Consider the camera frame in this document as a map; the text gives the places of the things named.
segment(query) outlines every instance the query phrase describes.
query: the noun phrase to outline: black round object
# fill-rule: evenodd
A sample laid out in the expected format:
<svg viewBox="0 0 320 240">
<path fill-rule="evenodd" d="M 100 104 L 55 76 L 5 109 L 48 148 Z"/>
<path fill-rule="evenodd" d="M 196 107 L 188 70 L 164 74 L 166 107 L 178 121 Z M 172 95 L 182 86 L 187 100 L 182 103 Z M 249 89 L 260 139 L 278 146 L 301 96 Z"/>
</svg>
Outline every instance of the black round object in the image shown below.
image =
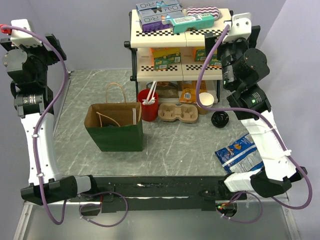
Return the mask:
<svg viewBox="0 0 320 240">
<path fill-rule="evenodd" d="M 229 122 L 229 115 L 225 111 L 216 111 L 211 117 L 211 122 L 217 128 L 224 128 Z"/>
</svg>

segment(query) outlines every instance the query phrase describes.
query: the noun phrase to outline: striped cloth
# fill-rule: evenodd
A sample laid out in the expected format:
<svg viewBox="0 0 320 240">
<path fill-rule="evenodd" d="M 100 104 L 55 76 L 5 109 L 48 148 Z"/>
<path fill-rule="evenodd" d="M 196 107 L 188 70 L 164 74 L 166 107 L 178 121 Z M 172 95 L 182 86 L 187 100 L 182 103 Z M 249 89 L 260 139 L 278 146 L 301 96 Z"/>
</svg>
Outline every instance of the striped cloth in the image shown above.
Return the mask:
<svg viewBox="0 0 320 240">
<path fill-rule="evenodd" d="M 206 6 L 206 7 L 193 7 L 193 6 L 191 6 L 186 9 L 186 14 L 188 16 L 197 15 L 197 14 L 204 14 L 204 13 L 212 14 L 214 17 L 214 20 L 217 20 L 222 17 L 220 10 L 215 6 Z"/>
</svg>

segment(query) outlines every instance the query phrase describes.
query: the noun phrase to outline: bag handle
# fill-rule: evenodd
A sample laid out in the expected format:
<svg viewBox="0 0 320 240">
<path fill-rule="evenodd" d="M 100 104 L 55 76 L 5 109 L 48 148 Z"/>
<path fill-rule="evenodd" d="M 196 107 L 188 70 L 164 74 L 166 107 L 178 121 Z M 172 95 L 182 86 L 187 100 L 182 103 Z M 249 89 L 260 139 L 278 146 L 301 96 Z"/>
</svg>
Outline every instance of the bag handle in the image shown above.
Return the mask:
<svg viewBox="0 0 320 240">
<path fill-rule="evenodd" d="M 111 118 L 111 117 L 109 117 L 109 116 L 106 116 L 106 115 L 103 115 L 103 114 L 101 114 L 100 112 L 95 112 L 96 114 L 98 114 L 98 116 L 99 116 L 99 119 L 100 119 L 100 127 L 102 128 L 102 120 L 101 120 L 101 116 L 103 116 L 103 117 L 105 117 L 105 118 L 107 118 L 107 119 L 110 119 L 111 121 L 113 121 L 114 123 L 116 123 L 117 125 L 118 125 L 118 127 L 120 127 L 120 124 L 116 121 L 116 120 L 114 120 L 113 118 Z"/>
<path fill-rule="evenodd" d="M 116 83 L 116 82 L 111 82 L 111 83 L 106 87 L 106 91 L 105 91 L 105 102 L 108 103 L 108 89 L 109 89 L 109 87 L 110 87 L 111 85 L 117 85 L 118 87 L 121 88 L 121 91 L 122 91 L 122 93 L 123 93 L 124 102 L 126 103 L 126 102 L 127 102 L 127 99 L 126 99 L 125 90 L 124 90 L 124 88 L 123 88 L 120 84 L 118 84 L 118 83 Z"/>
</svg>

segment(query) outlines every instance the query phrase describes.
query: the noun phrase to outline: checkered pattern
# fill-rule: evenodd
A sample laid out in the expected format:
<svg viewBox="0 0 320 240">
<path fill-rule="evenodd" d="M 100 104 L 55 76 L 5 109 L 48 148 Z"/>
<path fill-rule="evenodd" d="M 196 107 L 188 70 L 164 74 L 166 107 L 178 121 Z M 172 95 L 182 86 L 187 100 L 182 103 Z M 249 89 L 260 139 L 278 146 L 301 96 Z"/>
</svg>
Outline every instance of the checkered pattern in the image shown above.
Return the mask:
<svg viewBox="0 0 320 240">
<path fill-rule="evenodd" d="M 166 72 L 168 72 L 168 71 L 178 71 L 178 66 L 177 65 L 174 65 L 174 66 L 169 66 L 167 69 L 162 69 L 162 70 L 154 70 L 154 66 L 141 66 L 141 71 L 142 72 L 144 72 L 144 71 L 146 71 L 146 72 L 153 72 L 153 71 L 156 71 L 156 72 L 158 72 L 158 71 L 166 71 Z"/>
<path fill-rule="evenodd" d="M 137 37 L 175 36 L 175 35 L 180 35 L 180 33 L 174 34 L 171 30 L 151 31 L 151 32 L 135 31 L 135 36 Z"/>
<path fill-rule="evenodd" d="M 187 70 L 201 70 L 202 65 L 185 65 Z M 205 70 L 219 70 L 221 67 L 207 66 Z"/>
<path fill-rule="evenodd" d="M 213 36 L 219 36 L 222 34 L 224 30 L 210 30 L 210 29 L 200 29 L 200 30 L 192 30 L 190 35 L 205 35 L 207 33 L 213 33 Z"/>
</svg>

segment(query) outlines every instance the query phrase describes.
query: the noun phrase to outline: red connector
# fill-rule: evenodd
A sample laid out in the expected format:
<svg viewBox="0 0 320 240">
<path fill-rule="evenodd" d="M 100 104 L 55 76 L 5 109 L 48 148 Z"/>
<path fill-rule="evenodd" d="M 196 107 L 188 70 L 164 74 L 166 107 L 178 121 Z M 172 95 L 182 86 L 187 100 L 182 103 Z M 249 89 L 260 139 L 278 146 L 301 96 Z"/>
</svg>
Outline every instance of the red connector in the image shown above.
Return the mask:
<svg viewBox="0 0 320 240">
<path fill-rule="evenodd" d="M 7 24 L 0 24 L 0 28 L 1 28 L 1 32 L 3 33 L 3 34 L 11 34 L 11 32 L 12 32 L 12 30 L 11 29 L 9 29 L 9 28 L 7 28 L 7 29 L 2 29 L 2 26 L 8 26 Z"/>
</svg>

